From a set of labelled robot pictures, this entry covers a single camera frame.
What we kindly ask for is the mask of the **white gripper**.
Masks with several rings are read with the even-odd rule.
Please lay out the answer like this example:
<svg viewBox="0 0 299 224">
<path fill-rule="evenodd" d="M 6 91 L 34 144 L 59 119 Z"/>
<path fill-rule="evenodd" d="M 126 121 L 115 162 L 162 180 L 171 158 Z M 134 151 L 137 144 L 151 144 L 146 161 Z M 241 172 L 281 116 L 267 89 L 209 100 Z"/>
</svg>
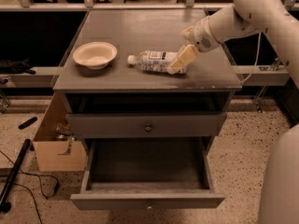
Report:
<svg viewBox="0 0 299 224">
<path fill-rule="evenodd" d="M 197 58 L 199 51 L 209 52 L 220 45 L 210 30 L 209 17 L 205 17 L 194 26 L 182 30 L 179 35 L 192 45 L 183 45 L 178 51 L 177 58 L 167 66 L 166 70 L 171 75 L 178 73 L 192 63 Z"/>
</svg>

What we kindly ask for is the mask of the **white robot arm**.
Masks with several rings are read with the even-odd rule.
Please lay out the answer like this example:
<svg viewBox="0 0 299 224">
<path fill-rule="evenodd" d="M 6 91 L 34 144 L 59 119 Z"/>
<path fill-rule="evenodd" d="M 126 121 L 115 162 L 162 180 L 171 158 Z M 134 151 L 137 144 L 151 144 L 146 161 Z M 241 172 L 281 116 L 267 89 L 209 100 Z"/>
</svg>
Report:
<svg viewBox="0 0 299 224">
<path fill-rule="evenodd" d="M 266 36 L 293 82 L 299 82 L 299 21 L 281 0 L 234 0 L 182 35 L 190 44 L 167 67 L 175 74 L 200 52 L 222 42 L 255 33 Z M 299 125 L 291 127 L 272 146 L 259 204 L 258 224 L 299 224 Z"/>
</svg>

